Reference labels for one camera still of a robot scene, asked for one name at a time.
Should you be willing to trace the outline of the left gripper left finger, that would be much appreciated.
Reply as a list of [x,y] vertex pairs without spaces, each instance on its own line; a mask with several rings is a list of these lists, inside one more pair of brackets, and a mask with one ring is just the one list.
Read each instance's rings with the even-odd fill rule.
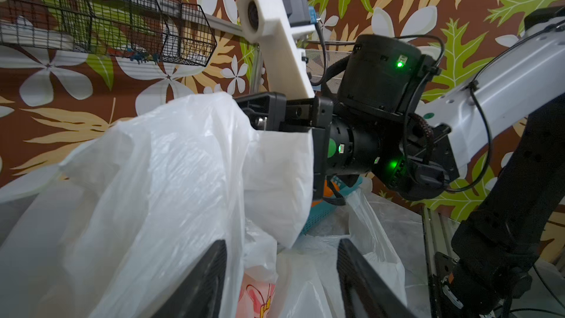
[[225,240],[215,241],[155,317],[217,317],[227,269]]

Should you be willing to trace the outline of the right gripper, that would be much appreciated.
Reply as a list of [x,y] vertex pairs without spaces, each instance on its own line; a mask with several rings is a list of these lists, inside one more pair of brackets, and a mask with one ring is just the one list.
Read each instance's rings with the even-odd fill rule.
[[322,199],[328,170],[333,103],[326,97],[288,100],[266,92],[235,99],[256,130],[308,133],[313,137],[313,198]]

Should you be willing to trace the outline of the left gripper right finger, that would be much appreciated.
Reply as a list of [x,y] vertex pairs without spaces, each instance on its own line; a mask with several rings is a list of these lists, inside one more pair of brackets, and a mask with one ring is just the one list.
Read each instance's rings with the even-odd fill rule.
[[346,318],[413,316],[347,238],[338,244],[336,268]]

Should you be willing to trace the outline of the teal plastic basket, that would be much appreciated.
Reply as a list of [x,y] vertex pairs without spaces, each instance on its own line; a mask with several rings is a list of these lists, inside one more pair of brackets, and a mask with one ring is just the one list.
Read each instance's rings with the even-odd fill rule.
[[[347,186],[346,183],[340,180],[337,176],[333,177],[331,181],[341,196],[347,197],[359,188],[363,182],[363,178],[358,177],[357,181],[351,187]],[[331,215],[336,209],[337,206],[331,205],[325,201],[313,202],[307,222],[300,234],[306,234],[309,230],[316,227],[323,219]]]

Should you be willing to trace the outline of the printed white plastic bag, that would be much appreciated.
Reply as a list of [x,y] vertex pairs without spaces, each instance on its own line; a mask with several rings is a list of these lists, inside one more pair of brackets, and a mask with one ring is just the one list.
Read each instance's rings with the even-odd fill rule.
[[222,240],[233,317],[247,221],[290,247],[312,200],[310,132],[256,130],[225,93],[173,100],[1,189],[2,213],[29,201],[1,244],[1,315],[149,317]]

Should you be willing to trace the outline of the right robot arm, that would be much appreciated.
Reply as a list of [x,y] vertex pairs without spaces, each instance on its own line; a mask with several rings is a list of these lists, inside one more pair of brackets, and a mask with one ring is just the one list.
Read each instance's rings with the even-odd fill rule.
[[525,35],[502,54],[466,67],[451,90],[439,59],[404,38],[362,35],[329,67],[335,97],[240,97],[258,130],[312,132],[314,197],[327,178],[352,185],[373,172],[408,201],[444,193],[481,198],[464,215],[453,255],[433,255],[432,311],[478,317],[531,288],[541,236],[564,197],[564,9],[534,10]]

